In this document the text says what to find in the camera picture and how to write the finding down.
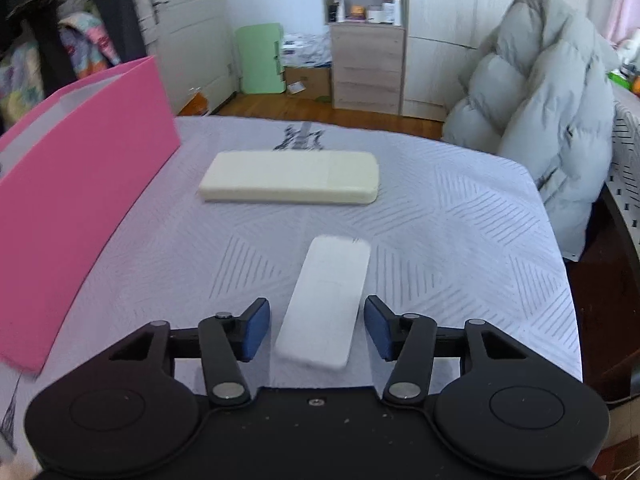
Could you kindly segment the white remote control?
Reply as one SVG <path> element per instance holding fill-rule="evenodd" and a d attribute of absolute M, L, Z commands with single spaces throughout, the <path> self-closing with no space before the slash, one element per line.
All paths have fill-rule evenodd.
<path fill-rule="evenodd" d="M 308 249 L 276 341 L 287 360 L 326 370 L 346 367 L 371 246 L 320 235 Z"/>

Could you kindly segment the white patterned tablecloth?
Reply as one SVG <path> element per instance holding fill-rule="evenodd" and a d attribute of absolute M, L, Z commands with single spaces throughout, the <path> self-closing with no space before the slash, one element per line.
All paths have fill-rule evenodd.
<path fill-rule="evenodd" d="M 459 327 L 484 318 L 582 376 L 570 284 L 544 205 L 515 162 L 426 139 L 236 117 L 178 121 L 180 148 L 120 222 L 68 312 L 38 376 L 1 371 L 1 449 L 34 461 L 23 429 L 43 388 L 140 326 L 193 327 L 254 299 L 278 330 L 311 242 L 370 245 L 366 295 L 398 313 Z M 375 156 L 367 206 L 206 203 L 198 185 L 230 151 L 356 151 Z"/>

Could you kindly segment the long cream remote control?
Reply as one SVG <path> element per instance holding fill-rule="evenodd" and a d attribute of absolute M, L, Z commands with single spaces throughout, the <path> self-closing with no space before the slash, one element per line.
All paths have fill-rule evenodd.
<path fill-rule="evenodd" d="M 208 202 L 369 205 L 380 166 L 366 152 L 234 151 L 216 155 L 198 185 Z"/>

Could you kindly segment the pink storage box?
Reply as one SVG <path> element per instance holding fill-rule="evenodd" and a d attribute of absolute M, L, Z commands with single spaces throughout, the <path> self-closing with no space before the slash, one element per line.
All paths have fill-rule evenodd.
<path fill-rule="evenodd" d="M 103 247 L 179 145 L 152 56 L 68 84 L 2 134 L 2 363 L 41 372 Z"/>

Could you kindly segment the orange bin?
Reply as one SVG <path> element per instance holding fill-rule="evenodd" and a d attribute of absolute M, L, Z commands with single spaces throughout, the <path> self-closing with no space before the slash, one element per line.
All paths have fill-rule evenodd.
<path fill-rule="evenodd" d="M 202 92 L 196 92 L 180 108 L 178 116 L 206 116 L 209 114 L 208 99 Z"/>

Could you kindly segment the green folding stool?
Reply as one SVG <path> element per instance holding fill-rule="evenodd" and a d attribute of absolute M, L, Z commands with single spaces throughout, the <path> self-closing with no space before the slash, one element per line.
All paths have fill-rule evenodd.
<path fill-rule="evenodd" d="M 280 62 L 283 30 L 278 23 L 240 27 L 235 33 L 244 94 L 281 94 L 285 90 Z"/>

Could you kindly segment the cardboard box on floor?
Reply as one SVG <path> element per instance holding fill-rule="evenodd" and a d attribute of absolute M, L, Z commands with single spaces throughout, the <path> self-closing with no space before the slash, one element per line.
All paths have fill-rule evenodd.
<path fill-rule="evenodd" d="M 285 67 L 286 94 L 290 98 L 330 102 L 332 100 L 329 67 Z"/>

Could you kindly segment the grey puffer jacket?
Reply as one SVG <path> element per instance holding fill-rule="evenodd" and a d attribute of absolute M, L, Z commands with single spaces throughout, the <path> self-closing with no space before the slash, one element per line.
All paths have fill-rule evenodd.
<path fill-rule="evenodd" d="M 512 0 L 463 66 L 442 137 L 524 166 L 576 261 L 612 162 L 618 56 L 564 0 Z"/>

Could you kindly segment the floral quilt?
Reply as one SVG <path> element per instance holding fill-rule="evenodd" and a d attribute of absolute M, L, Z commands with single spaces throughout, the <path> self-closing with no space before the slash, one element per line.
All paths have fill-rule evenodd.
<path fill-rule="evenodd" d="M 1 130 L 58 89 L 122 60 L 93 0 L 26 0 L 1 12 Z"/>

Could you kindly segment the white wardrobe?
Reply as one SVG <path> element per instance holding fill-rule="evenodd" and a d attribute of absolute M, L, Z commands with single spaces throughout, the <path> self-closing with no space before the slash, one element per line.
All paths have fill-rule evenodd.
<path fill-rule="evenodd" d="M 564 0 L 586 13 L 589 0 Z M 438 120 L 462 65 L 501 22 L 512 0 L 407 0 L 407 51 L 402 114 Z"/>

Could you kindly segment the white door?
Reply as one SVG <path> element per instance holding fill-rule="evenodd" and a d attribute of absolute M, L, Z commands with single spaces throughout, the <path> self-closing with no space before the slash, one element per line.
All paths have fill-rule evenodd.
<path fill-rule="evenodd" d="M 227 0 L 134 0 L 146 50 L 156 57 L 171 108 L 198 94 L 216 110 L 236 91 Z"/>

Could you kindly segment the wooden shelf cabinet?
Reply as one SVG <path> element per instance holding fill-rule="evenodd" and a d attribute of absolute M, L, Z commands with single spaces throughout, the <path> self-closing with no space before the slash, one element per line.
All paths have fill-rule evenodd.
<path fill-rule="evenodd" d="M 336 108 L 400 114 L 407 8 L 408 0 L 324 0 Z"/>

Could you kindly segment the dark hanging clothes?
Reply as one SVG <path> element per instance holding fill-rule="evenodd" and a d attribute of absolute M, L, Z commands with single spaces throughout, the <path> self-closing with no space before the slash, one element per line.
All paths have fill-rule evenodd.
<path fill-rule="evenodd" d="M 134 0 L 1 0 L 1 130 L 68 84 L 145 55 Z"/>

